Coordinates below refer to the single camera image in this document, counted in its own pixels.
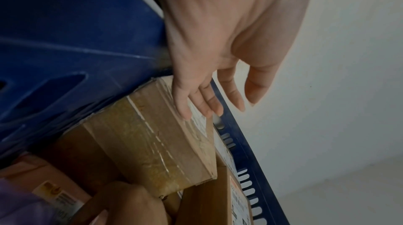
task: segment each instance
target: white wall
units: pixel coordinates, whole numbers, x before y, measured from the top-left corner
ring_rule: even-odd
[[[280,198],[290,224],[403,224],[403,156]]]
[[[230,108],[277,196],[403,154],[403,0],[311,0],[269,94]]]

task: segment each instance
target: stack of boxes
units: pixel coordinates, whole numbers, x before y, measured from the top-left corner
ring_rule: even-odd
[[[153,79],[82,121],[39,156],[91,195],[112,181],[143,185],[163,200],[178,225],[252,224],[232,155],[212,119],[189,102],[193,117],[183,120],[171,85],[172,77]]]

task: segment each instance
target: purple sleeve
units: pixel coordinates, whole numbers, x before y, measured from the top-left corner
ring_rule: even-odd
[[[52,225],[55,210],[32,193],[19,191],[5,179],[0,179],[0,224]]]

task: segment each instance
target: hand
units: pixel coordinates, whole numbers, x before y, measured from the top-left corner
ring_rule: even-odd
[[[105,186],[74,215],[70,225],[88,225],[105,209],[108,225],[168,225],[160,199],[142,186],[123,182]]]
[[[236,64],[250,65],[245,83],[249,102],[268,91],[290,49],[309,0],[162,0],[173,63],[173,98],[187,120],[187,98],[200,112],[221,116],[223,107],[210,81],[218,81],[241,111],[245,104],[234,82]]]

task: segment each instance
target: blue plastic crate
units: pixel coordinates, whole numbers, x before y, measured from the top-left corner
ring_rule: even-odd
[[[0,165],[170,72],[163,21],[142,0],[0,0],[0,5]],[[252,207],[262,209],[254,219],[288,224],[213,87],[225,110],[219,132],[244,171],[243,186],[251,182],[244,191],[254,189],[248,195]]]

